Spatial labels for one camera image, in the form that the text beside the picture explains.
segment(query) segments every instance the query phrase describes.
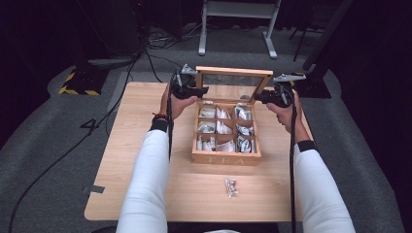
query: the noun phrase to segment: table top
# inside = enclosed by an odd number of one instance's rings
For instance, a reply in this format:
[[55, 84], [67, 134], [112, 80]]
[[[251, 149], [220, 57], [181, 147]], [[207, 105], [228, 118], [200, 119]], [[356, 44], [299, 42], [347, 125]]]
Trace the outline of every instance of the table top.
[[[158, 112], [165, 83], [129, 83], [122, 97], [85, 210], [89, 220], [117, 220], [134, 160]], [[228, 91], [236, 86], [226, 86]], [[195, 106], [175, 120], [169, 182], [165, 194], [168, 221], [290, 221], [290, 134], [265, 105], [255, 103], [262, 158], [258, 166], [191, 163]], [[228, 197], [224, 178], [239, 191]], [[296, 200], [296, 220], [301, 220]]]

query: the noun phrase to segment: hand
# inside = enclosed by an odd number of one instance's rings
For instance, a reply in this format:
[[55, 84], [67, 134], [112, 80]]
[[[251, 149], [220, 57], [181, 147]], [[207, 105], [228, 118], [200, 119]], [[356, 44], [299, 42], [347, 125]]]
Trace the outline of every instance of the hand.
[[[167, 97], [169, 94], [169, 84], [166, 86], [166, 89], [163, 92], [160, 102], [160, 111], [162, 115], [167, 115]], [[197, 96], [191, 96], [188, 99], [178, 99], [173, 94], [171, 95], [172, 100], [172, 119], [177, 118], [181, 115], [185, 107], [194, 104], [197, 101]]]
[[[304, 140], [310, 140], [310, 137], [306, 131], [305, 126], [302, 122], [302, 108], [300, 106], [299, 96], [294, 94], [294, 104], [296, 105], [296, 122], [294, 130], [294, 140], [296, 143]], [[287, 108], [281, 108], [273, 103], [267, 103], [266, 107], [268, 110], [276, 114], [279, 123], [285, 125], [286, 131], [291, 133], [292, 131], [292, 105]]]

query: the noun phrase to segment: wooden box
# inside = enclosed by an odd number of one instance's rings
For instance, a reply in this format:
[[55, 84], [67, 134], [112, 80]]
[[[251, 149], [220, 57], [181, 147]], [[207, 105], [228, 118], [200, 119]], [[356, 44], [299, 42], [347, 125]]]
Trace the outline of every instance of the wooden box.
[[[196, 87], [209, 86], [209, 91], [195, 107], [192, 162], [258, 165], [261, 152], [254, 95], [262, 92], [273, 72], [203, 66], [196, 67], [196, 70]], [[222, 110], [230, 118], [219, 118], [217, 113]]]

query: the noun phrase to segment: long-sleeved white shirt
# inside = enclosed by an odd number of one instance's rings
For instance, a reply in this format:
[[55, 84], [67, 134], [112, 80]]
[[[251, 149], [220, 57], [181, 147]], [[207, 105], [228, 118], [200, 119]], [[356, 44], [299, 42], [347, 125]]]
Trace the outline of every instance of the long-sleeved white shirt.
[[[165, 121], [155, 121], [145, 136], [124, 197], [118, 233], [167, 232], [164, 193], [169, 175], [169, 137], [164, 125]], [[294, 146], [295, 187], [304, 232], [355, 232], [330, 171], [310, 143], [302, 144], [305, 149]]]

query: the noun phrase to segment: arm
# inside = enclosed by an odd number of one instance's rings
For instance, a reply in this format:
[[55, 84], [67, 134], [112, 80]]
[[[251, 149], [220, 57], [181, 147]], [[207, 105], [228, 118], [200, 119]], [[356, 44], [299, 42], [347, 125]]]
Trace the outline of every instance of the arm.
[[[294, 130], [294, 175], [297, 198], [302, 207], [303, 229], [306, 233], [355, 232], [349, 212], [336, 182], [322, 161], [302, 123], [302, 110], [295, 94], [297, 116]], [[267, 104], [278, 121], [292, 130], [292, 107], [279, 108]]]
[[[161, 103], [161, 115], [166, 115], [166, 87]], [[179, 100], [172, 95], [172, 118], [196, 101], [196, 97]], [[159, 118], [144, 138], [134, 163], [130, 185], [121, 207], [117, 232], [167, 232], [164, 192], [169, 177], [168, 122]]]

